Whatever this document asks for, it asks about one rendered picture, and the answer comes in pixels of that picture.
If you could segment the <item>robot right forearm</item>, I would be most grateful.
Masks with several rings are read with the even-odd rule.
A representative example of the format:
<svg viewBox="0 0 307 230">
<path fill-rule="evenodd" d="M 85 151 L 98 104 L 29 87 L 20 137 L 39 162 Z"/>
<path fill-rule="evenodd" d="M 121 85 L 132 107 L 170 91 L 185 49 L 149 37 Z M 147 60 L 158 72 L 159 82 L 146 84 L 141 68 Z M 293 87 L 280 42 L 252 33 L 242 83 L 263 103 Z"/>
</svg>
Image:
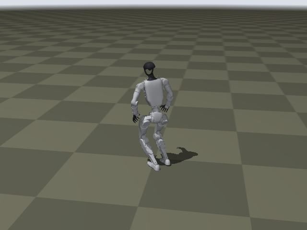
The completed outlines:
<svg viewBox="0 0 307 230">
<path fill-rule="evenodd" d="M 173 97 L 170 98 L 170 99 L 166 98 L 166 104 L 165 104 L 165 108 L 166 108 L 166 109 L 169 108 L 169 106 L 171 105 L 172 100 L 173 100 Z"/>
</svg>

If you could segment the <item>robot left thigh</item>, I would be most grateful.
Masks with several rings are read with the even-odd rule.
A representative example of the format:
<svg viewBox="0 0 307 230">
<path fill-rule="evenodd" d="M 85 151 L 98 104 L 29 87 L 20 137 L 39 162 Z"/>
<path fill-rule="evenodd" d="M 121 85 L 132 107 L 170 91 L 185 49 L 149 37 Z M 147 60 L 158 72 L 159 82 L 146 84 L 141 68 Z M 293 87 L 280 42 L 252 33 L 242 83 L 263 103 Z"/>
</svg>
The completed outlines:
<svg viewBox="0 0 307 230">
<path fill-rule="evenodd" d="M 146 137 L 147 127 L 152 121 L 151 116 L 142 115 L 139 120 L 138 124 L 138 132 L 139 132 L 139 139 L 143 139 L 144 143 L 147 144 L 149 142 L 148 138 Z"/>
</svg>

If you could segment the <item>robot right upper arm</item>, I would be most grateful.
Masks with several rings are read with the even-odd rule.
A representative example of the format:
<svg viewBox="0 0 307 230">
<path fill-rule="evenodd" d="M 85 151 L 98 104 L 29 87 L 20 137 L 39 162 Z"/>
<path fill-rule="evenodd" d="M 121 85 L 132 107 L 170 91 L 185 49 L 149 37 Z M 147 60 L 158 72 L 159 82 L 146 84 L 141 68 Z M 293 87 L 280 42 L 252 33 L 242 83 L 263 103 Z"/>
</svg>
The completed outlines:
<svg viewBox="0 0 307 230">
<path fill-rule="evenodd" d="M 169 85 L 168 80 L 165 79 L 165 78 L 160 78 L 160 79 L 161 79 L 162 82 L 163 82 L 163 85 L 164 85 L 165 90 L 168 92 L 167 95 L 166 95 L 166 97 L 167 97 L 168 99 L 172 98 L 174 94 L 173 94 L 173 92 L 172 92 L 172 89 L 171 89 L 171 87 L 170 87 L 170 85 Z"/>
</svg>

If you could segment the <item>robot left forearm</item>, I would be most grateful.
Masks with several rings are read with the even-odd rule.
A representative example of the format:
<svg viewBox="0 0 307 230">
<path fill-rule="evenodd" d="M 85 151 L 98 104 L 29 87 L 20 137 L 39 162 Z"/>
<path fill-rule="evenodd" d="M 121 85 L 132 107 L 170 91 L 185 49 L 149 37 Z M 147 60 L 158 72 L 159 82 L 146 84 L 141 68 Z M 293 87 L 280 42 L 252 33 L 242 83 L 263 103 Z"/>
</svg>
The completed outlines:
<svg viewBox="0 0 307 230">
<path fill-rule="evenodd" d="M 137 108 L 138 108 L 137 106 L 131 105 L 132 113 L 133 113 L 133 115 L 135 115 L 136 117 L 139 116 L 139 113 L 138 113 L 138 109 L 137 109 Z"/>
</svg>

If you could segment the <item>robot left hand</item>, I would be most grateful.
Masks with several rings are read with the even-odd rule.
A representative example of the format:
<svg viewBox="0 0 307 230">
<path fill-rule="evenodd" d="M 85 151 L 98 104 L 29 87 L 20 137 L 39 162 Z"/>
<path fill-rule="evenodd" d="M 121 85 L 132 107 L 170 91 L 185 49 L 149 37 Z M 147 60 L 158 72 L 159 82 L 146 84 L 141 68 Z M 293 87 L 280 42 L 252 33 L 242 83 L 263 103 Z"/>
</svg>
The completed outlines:
<svg viewBox="0 0 307 230">
<path fill-rule="evenodd" d="M 140 114 L 139 114 L 139 115 L 140 115 Z M 138 118 L 138 117 L 136 117 L 135 115 L 133 115 L 133 122 L 134 122 L 134 123 L 136 123 L 136 122 L 138 121 L 139 118 L 138 118 L 138 119 L 137 119 L 137 118 Z M 135 119 L 136 119 L 137 121 L 136 121 Z M 135 121 L 136 121 L 136 122 L 135 122 Z"/>
</svg>

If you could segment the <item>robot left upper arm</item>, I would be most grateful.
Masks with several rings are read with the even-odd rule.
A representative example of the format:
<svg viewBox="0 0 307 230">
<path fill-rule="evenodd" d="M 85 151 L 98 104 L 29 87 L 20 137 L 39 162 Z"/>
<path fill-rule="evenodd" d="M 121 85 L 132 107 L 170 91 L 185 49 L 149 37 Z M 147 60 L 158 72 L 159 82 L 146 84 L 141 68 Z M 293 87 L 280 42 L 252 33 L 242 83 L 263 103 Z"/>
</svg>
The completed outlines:
<svg viewBox="0 0 307 230">
<path fill-rule="evenodd" d="M 143 90 L 143 89 L 144 89 L 144 82 L 141 82 L 141 83 L 136 85 L 136 88 L 135 88 L 135 91 L 134 91 L 134 94 L 133 94 L 133 99 L 131 101 L 131 105 L 138 106 L 138 104 L 139 104 L 138 98 L 140 96 L 141 90 Z"/>
</svg>

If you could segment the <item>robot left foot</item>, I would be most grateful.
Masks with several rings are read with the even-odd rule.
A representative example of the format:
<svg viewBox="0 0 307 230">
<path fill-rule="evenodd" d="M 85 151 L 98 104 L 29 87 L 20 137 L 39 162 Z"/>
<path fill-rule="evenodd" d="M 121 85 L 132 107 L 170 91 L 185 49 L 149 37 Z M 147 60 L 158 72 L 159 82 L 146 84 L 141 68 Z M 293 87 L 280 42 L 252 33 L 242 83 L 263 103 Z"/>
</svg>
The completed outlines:
<svg viewBox="0 0 307 230">
<path fill-rule="evenodd" d="M 160 166 L 157 165 L 156 163 L 155 163 L 156 165 L 154 165 L 151 161 L 148 161 L 147 164 L 148 164 L 150 167 L 154 168 L 156 171 L 159 171 L 159 170 L 160 170 Z"/>
</svg>

